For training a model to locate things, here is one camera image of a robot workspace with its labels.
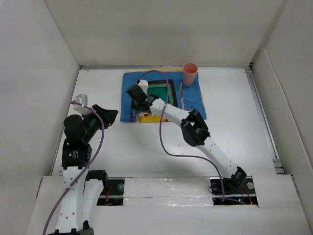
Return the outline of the green square plate dark rim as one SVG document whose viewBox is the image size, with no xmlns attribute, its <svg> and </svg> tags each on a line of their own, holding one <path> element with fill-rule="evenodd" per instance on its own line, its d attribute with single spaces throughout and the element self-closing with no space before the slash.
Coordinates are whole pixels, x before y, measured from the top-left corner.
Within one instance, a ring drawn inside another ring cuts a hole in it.
<svg viewBox="0 0 313 235">
<path fill-rule="evenodd" d="M 174 81 L 172 79 L 168 80 L 169 82 L 169 99 L 168 103 L 177 107 L 178 101 L 176 96 L 176 89 L 174 85 Z M 167 83 L 165 80 L 154 80 L 148 81 L 148 90 L 147 95 L 154 94 L 161 98 L 163 101 L 166 101 L 167 97 Z"/>
</svg>

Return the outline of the pink handled table knife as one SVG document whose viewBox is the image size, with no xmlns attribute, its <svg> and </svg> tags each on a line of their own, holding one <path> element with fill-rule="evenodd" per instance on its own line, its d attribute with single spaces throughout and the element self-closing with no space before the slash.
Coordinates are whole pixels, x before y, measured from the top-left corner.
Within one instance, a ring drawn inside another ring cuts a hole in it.
<svg viewBox="0 0 313 235">
<path fill-rule="evenodd" d="M 190 111 L 189 108 L 185 108 L 185 106 L 184 106 L 183 83 L 182 83 L 182 82 L 181 82 L 181 84 L 180 84 L 179 93 L 180 93 L 180 100 L 181 100 L 181 109 L 182 109 L 182 110 L 186 110 L 186 111 Z"/>
</svg>

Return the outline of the blue Pikachu placemat cloth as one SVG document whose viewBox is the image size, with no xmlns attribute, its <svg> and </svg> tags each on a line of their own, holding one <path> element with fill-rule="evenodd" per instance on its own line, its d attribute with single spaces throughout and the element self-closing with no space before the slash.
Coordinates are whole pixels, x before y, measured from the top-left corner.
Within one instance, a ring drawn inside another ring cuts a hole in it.
<svg viewBox="0 0 313 235">
<path fill-rule="evenodd" d="M 122 83 L 122 101 L 121 101 L 121 122 L 159 122 L 160 116 L 151 115 L 145 112 L 141 112 L 139 110 L 136 111 L 136 114 L 133 114 L 133 110 L 131 109 L 131 98 L 126 93 L 126 90 L 137 83 L 138 79 L 143 79 L 147 81 L 154 80 L 165 80 L 172 79 L 174 81 L 176 96 L 178 101 L 178 108 L 181 108 L 181 100 L 179 88 L 182 82 L 183 76 L 181 71 L 165 71 L 162 73 L 158 72 L 150 72 L 145 74 L 143 71 L 137 72 L 129 72 L 123 75 L 123 83 Z M 205 107 L 202 102 L 201 90 L 199 85 L 199 77 L 196 76 L 194 82 L 191 86 L 183 85 L 183 98 L 184 98 L 184 106 L 185 108 L 189 108 L 190 110 L 198 110 L 202 117 L 206 119 Z"/>
</svg>

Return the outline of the pink plastic cup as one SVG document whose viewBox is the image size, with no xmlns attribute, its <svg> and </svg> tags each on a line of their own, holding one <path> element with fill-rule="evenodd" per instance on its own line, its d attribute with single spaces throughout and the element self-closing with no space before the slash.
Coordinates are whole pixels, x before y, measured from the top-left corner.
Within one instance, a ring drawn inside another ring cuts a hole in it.
<svg viewBox="0 0 313 235">
<path fill-rule="evenodd" d="M 198 73 L 198 66 L 194 63 L 186 63 L 183 66 L 183 84 L 185 86 L 191 86 Z"/>
</svg>

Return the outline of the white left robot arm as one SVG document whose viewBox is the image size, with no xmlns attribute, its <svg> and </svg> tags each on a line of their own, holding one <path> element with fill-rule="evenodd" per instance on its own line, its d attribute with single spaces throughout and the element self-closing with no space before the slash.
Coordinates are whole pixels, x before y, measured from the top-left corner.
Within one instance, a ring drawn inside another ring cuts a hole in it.
<svg viewBox="0 0 313 235">
<path fill-rule="evenodd" d="M 91 213 L 99 196 L 108 191 L 105 170 L 90 170 L 97 154 L 92 153 L 90 140 L 97 131 L 110 127 L 117 110 L 103 109 L 98 105 L 80 105 L 81 114 L 64 120 L 66 136 L 62 148 L 62 174 L 64 192 L 54 209 L 60 208 L 55 235 L 92 235 Z"/>
</svg>

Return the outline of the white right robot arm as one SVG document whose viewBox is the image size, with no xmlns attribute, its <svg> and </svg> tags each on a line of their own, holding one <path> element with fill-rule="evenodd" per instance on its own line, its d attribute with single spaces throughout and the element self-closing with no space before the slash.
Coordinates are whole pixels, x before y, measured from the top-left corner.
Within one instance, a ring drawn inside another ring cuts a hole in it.
<svg viewBox="0 0 313 235">
<path fill-rule="evenodd" d="M 146 95 L 136 84 L 130 86 L 126 93 L 136 109 L 152 115 L 163 115 L 164 118 L 178 125 L 185 142 L 199 149 L 218 168 L 230 192 L 237 193 L 244 187 L 247 174 L 216 145 L 199 111 L 185 111 L 166 104 L 154 94 Z"/>
</svg>

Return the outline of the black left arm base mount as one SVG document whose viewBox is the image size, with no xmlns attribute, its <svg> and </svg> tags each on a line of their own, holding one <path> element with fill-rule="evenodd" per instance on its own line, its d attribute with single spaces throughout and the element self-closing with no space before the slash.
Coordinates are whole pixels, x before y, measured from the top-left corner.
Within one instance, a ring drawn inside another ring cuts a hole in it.
<svg viewBox="0 0 313 235">
<path fill-rule="evenodd" d="M 125 179 L 109 178 L 108 187 L 103 189 L 97 201 L 98 206 L 123 206 Z"/>
</svg>

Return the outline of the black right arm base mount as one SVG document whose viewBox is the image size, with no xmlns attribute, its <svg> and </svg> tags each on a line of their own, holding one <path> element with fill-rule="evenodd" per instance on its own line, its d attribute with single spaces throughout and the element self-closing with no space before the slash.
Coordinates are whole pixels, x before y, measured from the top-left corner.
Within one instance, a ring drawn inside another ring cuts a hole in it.
<svg viewBox="0 0 313 235">
<path fill-rule="evenodd" d="M 223 179 L 224 200 L 221 181 L 218 177 L 210 178 L 208 191 L 212 194 L 214 206 L 221 205 L 258 205 L 254 182 L 251 176 L 247 177 L 239 188 L 231 188 L 230 183 Z"/>
</svg>

